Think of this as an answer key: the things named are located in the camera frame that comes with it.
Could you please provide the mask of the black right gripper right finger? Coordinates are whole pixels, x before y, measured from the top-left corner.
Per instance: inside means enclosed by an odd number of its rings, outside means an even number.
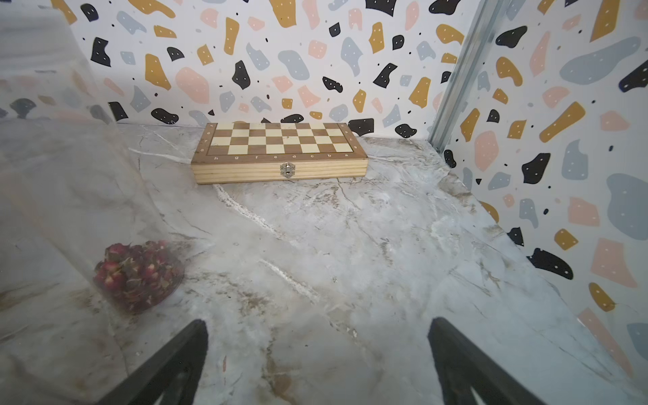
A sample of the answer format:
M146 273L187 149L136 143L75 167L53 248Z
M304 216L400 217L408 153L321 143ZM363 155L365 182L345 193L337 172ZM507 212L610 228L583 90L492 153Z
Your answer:
M432 320L428 341L445 404L541 404L447 319Z

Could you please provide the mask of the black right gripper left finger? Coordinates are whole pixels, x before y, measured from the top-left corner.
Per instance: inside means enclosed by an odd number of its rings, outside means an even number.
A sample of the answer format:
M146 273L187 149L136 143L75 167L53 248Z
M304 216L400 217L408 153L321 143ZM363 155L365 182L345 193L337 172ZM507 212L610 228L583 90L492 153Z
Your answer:
M196 319L97 403L192 404L208 349L206 322Z

